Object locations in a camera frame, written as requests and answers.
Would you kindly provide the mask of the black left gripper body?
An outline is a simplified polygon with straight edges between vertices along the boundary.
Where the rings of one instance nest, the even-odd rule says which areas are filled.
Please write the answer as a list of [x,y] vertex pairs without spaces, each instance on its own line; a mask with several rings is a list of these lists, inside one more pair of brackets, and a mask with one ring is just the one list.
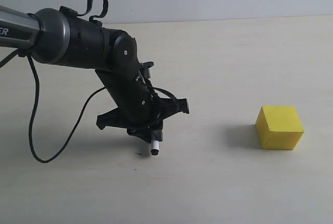
[[176,113],[189,113],[187,99],[159,98],[144,106],[141,103],[133,108],[115,108],[97,117],[99,129],[117,127],[127,129],[143,129],[156,125]]

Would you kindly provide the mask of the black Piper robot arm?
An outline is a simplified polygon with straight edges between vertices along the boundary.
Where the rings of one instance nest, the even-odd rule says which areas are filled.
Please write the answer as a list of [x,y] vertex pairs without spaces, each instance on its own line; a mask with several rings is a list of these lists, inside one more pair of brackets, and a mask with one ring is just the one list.
[[138,60],[133,37],[75,17],[67,8],[25,14],[1,7],[1,46],[17,48],[39,63],[93,69],[117,105],[98,116],[100,129],[125,128],[150,142],[152,134],[161,134],[164,119],[189,112],[186,99],[158,96],[149,80],[153,63]]

